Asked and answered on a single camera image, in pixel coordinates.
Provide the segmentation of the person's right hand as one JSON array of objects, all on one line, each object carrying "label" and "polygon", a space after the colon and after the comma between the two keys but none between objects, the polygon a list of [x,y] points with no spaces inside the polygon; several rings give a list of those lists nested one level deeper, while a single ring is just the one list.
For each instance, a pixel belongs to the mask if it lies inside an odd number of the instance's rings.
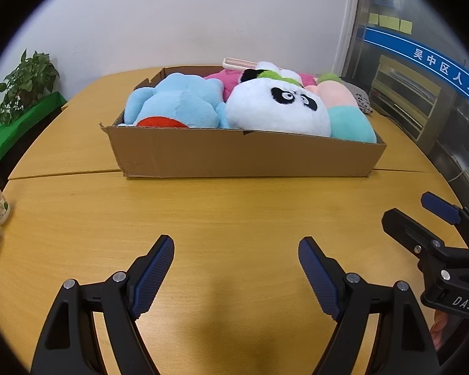
[{"label": "person's right hand", "polygon": [[443,344],[443,330],[448,323],[448,318],[447,313],[435,311],[434,323],[430,329],[430,335],[436,350],[439,350]]}]

